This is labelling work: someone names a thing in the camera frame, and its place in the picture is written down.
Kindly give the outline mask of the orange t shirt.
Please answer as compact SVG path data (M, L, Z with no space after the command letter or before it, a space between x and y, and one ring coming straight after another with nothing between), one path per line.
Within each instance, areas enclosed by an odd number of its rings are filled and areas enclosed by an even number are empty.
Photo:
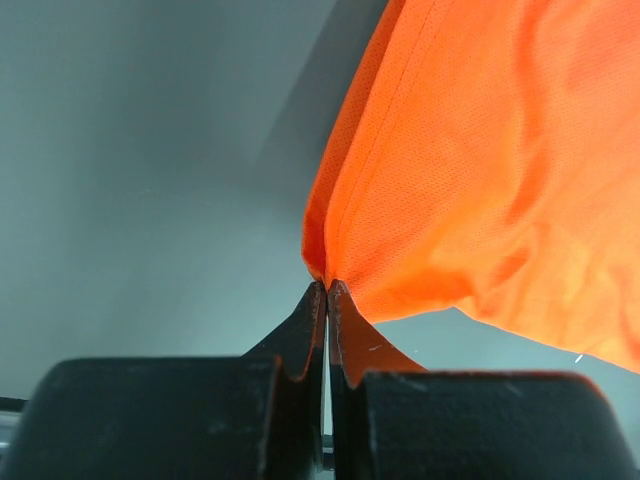
M639 5L391 1L303 221L371 322L457 308L639 368Z

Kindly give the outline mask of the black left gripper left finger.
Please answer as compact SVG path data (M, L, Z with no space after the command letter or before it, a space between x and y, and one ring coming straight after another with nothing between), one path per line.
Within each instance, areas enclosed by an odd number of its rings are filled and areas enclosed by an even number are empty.
M262 479L312 479L323 466L327 296L311 283L293 312L246 356L275 362Z

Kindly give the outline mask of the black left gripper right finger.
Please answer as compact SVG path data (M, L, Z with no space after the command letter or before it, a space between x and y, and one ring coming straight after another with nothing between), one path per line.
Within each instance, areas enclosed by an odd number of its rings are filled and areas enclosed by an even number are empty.
M335 475L338 479L374 479L376 454L370 445L365 375L423 374L427 370L362 316L344 282L331 283L327 302Z

